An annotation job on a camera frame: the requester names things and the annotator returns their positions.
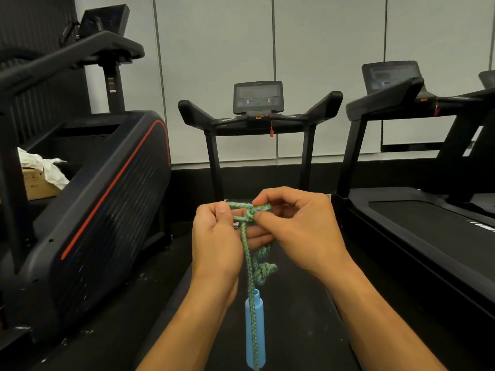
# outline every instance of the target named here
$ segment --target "red curved line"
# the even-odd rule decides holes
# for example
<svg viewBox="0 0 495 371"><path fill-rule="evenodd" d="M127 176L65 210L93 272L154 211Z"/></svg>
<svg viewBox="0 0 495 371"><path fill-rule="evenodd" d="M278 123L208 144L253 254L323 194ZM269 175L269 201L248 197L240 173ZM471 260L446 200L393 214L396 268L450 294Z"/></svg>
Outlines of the red curved line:
<svg viewBox="0 0 495 371"><path fill-rule="evenodd" d="M103 200L105 200L105 198L108 196L108 193L110 193L110 191L113 189L113 187L115 186L115 184L119 180L120 176L124 173L125 169L130 164L130 162L132 161L132 159L134 158L134 156L136 155L136 153L139 151L139 149L141 148L141 146L145 142L146 138L148 138L148 136L150 135L150 133L152 132L152 130L153 130L153 128L154 128L154 126L156 124L161 124L163 126L163 128L165 129L165 136L167 138L168 166L169 167L171 166L171 163L170 163L170 147L169 147L169 144L168 144L168 131L167 131L167 127L165 126L165 123L162 120L156 120L155 122L153 122L153 124L150 127L150 129L146 132L146 134L143 137L143 139L141 140L141 142L139 142L139 144L136 147L136 149L134 149L134 152L132 153L132 155L127 159L126 163L121 168L121 170L119 171L119 173L115 176L115 178L113 179L112 183L106 189L105 193L102 195L102 197L100 198L100 200L98 200L98 203L96 203L96 206L93 208L93 210L91 211L91 213L89 214L89 216L86 218L86 220L84 221L84 223L81 225L81 227L77 231L77 233L74 236L74 238L72 238L72 240L69 243L69 245L65 248L64 252L62 253L62 256L60 257L60 260L64 260L65 257L67 256L67 254L72 249L72 247L74 247L76 241L79 239L79 237L81 236L81 234L84 231L84 229L86 229L86 227L88 226L89 222L91 221L91 219L95 215L95 213L98 210L98 208L102 205Z"/></svg>

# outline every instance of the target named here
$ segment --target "hand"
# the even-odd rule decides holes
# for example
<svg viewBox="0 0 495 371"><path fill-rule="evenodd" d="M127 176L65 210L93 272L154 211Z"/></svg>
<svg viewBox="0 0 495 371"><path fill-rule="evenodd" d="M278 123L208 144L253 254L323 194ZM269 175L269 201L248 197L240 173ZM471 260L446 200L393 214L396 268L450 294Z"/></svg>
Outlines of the hand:
<svg viewBox="0 0 495 371"><path fill-rule="evenodd" d="M343 269L353 264L325 194L278 187L263 190L252 203L272 205L271 212L255 215L257 224L280 241L297 265L319 280L328 276L338 279Z"/></svg>
<svg viewBox="0 0 495 371"><path fill-rule="evenodd" d="M193 222L193 278L191 285L215 285L227 294L229 306L237 293L243 264L243 246L233 228L233 215L225 202L197 208Z"/></svg>

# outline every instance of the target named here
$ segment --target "person's left hand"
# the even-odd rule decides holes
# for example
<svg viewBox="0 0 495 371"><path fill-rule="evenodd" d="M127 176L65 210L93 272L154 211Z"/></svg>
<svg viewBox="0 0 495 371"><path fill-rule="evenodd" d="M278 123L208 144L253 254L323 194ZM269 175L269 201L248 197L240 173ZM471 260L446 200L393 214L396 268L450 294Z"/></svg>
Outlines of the person's left hand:
<svg viewBox="0 0 495 371"><path fill-rule="evenodd" d="M244 258L239 231L233 228L233 214L242 216L244 212L231 211L226 202L203 204L197 208L193 222L193 282L225 289L228 305L236 296ZM246 233L252 250L273 240L271 234L256 225L248 227Z"/></svg>

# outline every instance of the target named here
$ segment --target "green and blue rope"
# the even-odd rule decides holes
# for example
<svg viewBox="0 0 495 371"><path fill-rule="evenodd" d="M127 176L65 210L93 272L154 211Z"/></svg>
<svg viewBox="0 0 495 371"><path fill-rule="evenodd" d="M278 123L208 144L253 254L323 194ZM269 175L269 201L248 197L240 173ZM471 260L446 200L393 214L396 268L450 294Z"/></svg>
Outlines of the green and blue rope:
<svg viewBox="0 0 495 371"><path fill-rule="evenodd" d="M254 288L255 285L263 285L269 274L277 270L275 264L270 263L259 263L258 260L265 258L271 249L271 245L267 245L259 249L252 258L248 245L248 236L246 235L246 226L248 224L254 223L254 214L258 211L269 211L271 206L265 204L263 206L254 207L250 203L235 203L230 202L229 206L231 208L246 208L244 216L234 216L234 220L239 221L241 228L241 241L244 247L244 255L247 264L247 295L249 298L249 308L251 314L251 338L252 338L252 352L253 352L253 363L254 370L259 370L258 364L258 336L256 330L256 312L254 308Z"/></svg>

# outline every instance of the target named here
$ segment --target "blue plastic tube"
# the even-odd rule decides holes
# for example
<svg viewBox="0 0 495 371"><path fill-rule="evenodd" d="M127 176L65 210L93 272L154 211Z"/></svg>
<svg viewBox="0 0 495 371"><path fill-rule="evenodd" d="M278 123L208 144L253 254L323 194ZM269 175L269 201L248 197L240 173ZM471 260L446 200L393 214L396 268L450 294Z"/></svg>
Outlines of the blue plastic tube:
<svg viewBox="0 0 495 371"><path fill-rule="evenodd" d="M254 310L256 312L256 332L258 338L258 364L259 368L265 365L265 318L263 315L263 300L259 296L259 290L254 290ZM252 354L252 336L251 336L251 313L249 310L249 298L245 302L246 316L246 362L249 367L254 369Z"/></svg>

